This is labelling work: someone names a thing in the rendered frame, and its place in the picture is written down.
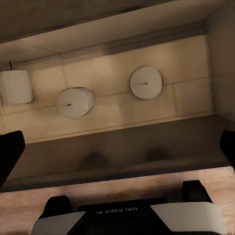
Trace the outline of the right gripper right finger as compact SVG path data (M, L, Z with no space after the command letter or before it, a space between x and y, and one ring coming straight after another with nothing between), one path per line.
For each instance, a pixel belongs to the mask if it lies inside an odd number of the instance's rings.
M223 130L219 147L235 170L235 132Z

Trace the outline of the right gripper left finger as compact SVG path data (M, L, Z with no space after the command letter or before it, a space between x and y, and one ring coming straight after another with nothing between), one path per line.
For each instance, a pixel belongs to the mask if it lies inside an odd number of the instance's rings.
M22 131L0 136L0 188L12 172L25 149Z

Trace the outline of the pillar candle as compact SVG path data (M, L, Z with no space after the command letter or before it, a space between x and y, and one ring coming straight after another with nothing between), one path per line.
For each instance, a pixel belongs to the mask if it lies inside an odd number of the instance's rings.
M88 88L68 88L59 94L57 106L64 117L79 119L94 109L95 97Z
M151 100L162 91L163 77L156 68L143 66L132 73L129 84L134 96L143 100Z
M16 105L33 101L27 70L0 71L0 98L3 105Z

